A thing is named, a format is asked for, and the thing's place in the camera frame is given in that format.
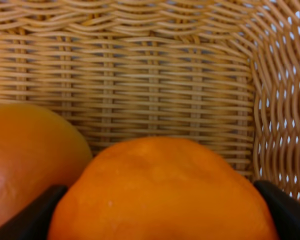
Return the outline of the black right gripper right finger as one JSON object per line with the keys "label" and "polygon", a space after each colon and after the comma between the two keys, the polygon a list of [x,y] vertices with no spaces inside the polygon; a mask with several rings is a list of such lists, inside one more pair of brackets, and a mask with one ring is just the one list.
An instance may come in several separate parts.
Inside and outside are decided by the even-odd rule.
{"label": "black right gripper right finger", "polygon": [[300,240],[300,203],[266,180],[254,187],[265,200],[281,240]]}

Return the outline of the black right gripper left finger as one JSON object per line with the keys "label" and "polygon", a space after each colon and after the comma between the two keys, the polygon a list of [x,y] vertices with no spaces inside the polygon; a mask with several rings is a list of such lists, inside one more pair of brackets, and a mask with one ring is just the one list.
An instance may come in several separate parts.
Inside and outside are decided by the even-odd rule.
{"label": "black right gripper left finger", "polygon": [[53,185],[46,189],[0,227],[0,240],[45,240],[54,210],[67,190],[65,185]]}

